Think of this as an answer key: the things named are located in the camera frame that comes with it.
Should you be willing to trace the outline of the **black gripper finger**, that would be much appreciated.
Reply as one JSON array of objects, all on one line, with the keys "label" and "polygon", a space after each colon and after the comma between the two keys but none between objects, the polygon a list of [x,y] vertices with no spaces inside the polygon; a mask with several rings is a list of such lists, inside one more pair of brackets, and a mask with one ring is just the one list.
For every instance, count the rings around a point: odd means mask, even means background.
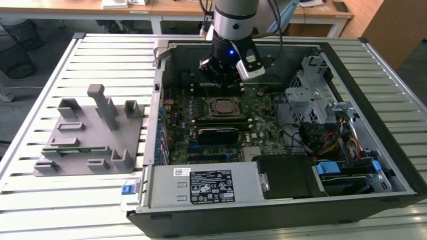
[{"label": "black gripper finger", "polygon": [[221,62],[214,57],[209,57],[198,62],[198,71],[212,84],[221,89],[225,88],[224,68]]},{"label": "black gripper finger", "polygon": [[241,79],[239,77],[230,77],[224,82],[224,89],[228,90],[230,88],[240,86]]}]

